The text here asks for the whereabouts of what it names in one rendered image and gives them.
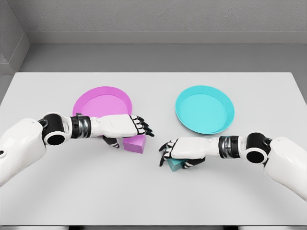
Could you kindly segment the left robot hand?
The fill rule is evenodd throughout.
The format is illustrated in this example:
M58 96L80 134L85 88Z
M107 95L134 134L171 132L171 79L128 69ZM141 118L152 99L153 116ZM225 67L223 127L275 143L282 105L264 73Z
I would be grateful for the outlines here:
M104 141L119 149L117 138L130 138L139 135L154 137L149 125L136 115L108 115L102 118L102 136Z

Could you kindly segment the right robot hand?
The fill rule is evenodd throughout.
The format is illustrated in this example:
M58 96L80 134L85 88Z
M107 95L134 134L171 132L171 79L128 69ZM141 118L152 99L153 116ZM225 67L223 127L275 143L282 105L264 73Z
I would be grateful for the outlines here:
M163 166L167 159L185 159L183 169L203 163L206 158L208 141L205 138L182 137L171 140L159 149L162 154L159 166Z

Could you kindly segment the cyan block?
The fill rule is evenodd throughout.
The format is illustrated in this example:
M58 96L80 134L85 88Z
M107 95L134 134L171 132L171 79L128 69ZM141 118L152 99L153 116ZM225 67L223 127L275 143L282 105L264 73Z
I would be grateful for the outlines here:
M167 159L166 160L170 169L175 172L179 169L182 169L187 159Z

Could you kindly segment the pink block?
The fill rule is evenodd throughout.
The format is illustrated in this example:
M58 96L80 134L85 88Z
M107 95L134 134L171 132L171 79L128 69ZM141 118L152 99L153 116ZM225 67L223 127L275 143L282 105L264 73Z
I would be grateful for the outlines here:
M145 143L146 143L145 135L123 138L123 147L124 150L126 151L143 154Z

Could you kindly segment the pink round plate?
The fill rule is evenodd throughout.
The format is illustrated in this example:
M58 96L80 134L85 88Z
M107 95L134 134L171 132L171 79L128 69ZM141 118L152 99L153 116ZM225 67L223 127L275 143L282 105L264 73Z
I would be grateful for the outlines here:
M106 115L131 115L132 102L121 89L111 86L97 87L85 92L76 101L72 115L78 113L98 118Z

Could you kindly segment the cyan round plate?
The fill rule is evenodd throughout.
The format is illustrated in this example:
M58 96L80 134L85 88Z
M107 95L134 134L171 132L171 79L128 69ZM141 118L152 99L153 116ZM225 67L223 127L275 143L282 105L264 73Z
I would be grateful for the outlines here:
M188 129L200 134L216 134L233 122L235 108L230 98L217 88L192 86L176 99L175 112Z

